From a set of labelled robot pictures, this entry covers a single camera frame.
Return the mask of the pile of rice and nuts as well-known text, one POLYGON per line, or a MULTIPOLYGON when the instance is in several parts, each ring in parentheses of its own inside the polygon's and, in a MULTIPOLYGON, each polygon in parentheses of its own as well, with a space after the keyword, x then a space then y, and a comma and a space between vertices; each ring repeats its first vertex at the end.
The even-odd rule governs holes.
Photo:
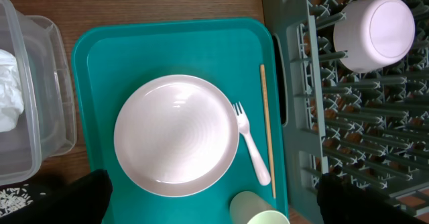
POLYGON ((36 184, 18 184, 1 187, 1 217, 16 212, 45 197, 48 190, 36 184))

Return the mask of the white plastic cup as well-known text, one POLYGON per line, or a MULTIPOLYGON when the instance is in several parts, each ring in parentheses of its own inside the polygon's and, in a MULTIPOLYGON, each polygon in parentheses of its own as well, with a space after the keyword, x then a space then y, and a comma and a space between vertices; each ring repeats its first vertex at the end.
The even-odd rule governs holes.
POLYGON ((229 212, 234 224, 290 224, 283 213, 250 191, 235 195, 230 203, 229 212))

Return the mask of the small bowl with nuts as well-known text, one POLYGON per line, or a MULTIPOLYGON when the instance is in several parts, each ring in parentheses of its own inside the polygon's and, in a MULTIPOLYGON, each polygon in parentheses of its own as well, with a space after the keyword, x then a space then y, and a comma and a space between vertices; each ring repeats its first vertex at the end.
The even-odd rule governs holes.
POLYGON ((395 64, 414 43, 414 16, 402 0, 358 0, 341 12, 346 20, 334 25, 333 44, 347 53, 341 62, 353 72, 395 64))

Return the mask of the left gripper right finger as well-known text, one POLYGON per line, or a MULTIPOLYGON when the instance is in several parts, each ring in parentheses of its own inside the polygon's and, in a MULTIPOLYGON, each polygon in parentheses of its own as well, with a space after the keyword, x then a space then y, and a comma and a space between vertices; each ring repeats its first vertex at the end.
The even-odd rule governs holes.
POLYGON ((424 224, 374 190, 360 189, 334 174, 321 176, 317 203, 324 224, 424 224))

